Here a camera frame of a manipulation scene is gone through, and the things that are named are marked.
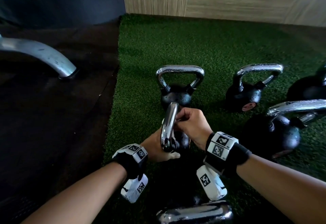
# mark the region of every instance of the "kettlebell handle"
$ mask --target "kettlebell handle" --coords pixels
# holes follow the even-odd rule
[[[156,71],[157,83],[160,86],[161,91],[165,90],[167,93],[170,91],[170,86],[163,79],[164,73],[184,73],[184,74],[195,74],[196,80],[190,83],[191,93],[201,84],[205,71],[195,65],[165,65]]]
[[[279,74],[283,72],[283,65],[281,64],[251,64],[246,65],[239,69],[233,76],[233,85],[239,88],[239,92],[242,92],[242,78],[245,74],[250,72],[259,71],[271,71],[271,75],[267,77],[262,83],[267,86],[271,81],[273,81]]]
[[[309,112],[299,119],[303,124],[307,124],[318,116],[319,111],[326,111],[325,99],[287,101],[268,108],[267,116],[273,117],[271,122],[279,115],[290,112]]]
[[[179,108],[179,104],[176,102],[172,102],[169,104],[168,109],[165,113],[165,118],[162,124],[162,130],[161,130],[161,147],[165,152],[172,152],[173,151],[173,144],[172,142],[172,132],[173,132],[173,126],[175,123],[175,117],[177,115]]]

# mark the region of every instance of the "person's right hand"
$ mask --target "person's right hand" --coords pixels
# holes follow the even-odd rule
[[[184,107],[176,116],[176,120],[179,119],[185,121],[177,121],[175,125],[185,132],[198,148],[205,150],[207,139],[213,131],[203,112],[199,109]]]

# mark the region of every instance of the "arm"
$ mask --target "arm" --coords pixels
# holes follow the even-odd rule
[[[153,162],[179,158],[178,153],[165,153],[158,129],[141,145]],[[123,166],[112,162],[77,181],[51,198],[22,224],[91,224],[113,192],[127,177]]]
[[[202,111],[183,108],[176,122],[194,143],[205,150],[212,129]],[[285,166],[251,155],[237,174],[296,224],[326,223],[326,183]]]
[[[326,223],[326,183],[251,155],[238,175],[294,223]]]

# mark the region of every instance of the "motion capture wrist device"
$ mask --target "motion capture wrist device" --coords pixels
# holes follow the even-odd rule
[[[239,144],[238,139],[219,131],[207,140],[204,164],[218,175],[231,177],[250,155],[251,151]]]
[[[148,153],[138,144],[129,144],[120,148],[112,156],[112,161],[119,163],[127,171],[128,181],[121,189],[121,195],[130,203],[139,198],[148,183],[144,174]]]

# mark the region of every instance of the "person's left hand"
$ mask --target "person's left hand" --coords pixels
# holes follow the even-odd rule
[[[140,145],[143,146],[148,152],[148,159],[153,162],[161,162],[169,159],[178,159],[180,154],[177,152],[167,153],[163,151],[161,147],[161,129],[159,128],[152,135],[144,140]]]

